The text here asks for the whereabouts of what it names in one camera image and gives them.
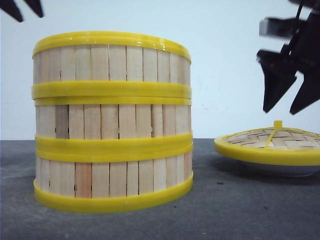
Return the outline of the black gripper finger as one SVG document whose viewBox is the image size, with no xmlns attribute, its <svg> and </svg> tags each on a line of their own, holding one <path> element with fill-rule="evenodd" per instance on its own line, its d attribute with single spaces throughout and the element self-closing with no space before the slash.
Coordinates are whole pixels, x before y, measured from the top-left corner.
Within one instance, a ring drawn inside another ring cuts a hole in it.
<svg viewBox="0 0 320 240">
<path fill-rule="evenodd" d="M 0 9 L 19 23 L 24 21 L 23 16 L 14 0 L 0 0 Z"/>
<path fill-rule="evenodd" d="M 44 17 L 44 12 L 40 0 L 25 0 L 25 2 L 39 18 Z"/>
</svg>

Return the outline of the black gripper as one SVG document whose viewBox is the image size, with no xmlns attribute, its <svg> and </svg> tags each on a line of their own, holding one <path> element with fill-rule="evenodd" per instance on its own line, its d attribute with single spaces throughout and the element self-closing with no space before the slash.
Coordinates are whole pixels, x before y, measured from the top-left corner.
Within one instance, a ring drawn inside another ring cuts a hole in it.
<svg viewBox="0 0 320 240">
<path fill-rule="evenodd" d="M 297 19 L 285 52 L 259 50 L 257 61 L 264 73 L 263 111 L 269 112 L 303 73 L 303 83 L 290 107 L 292 115 L 320 99 L 320 2 L 292 0 L 300 8 L 311 8 L 307 20 Z"/>
</svg>

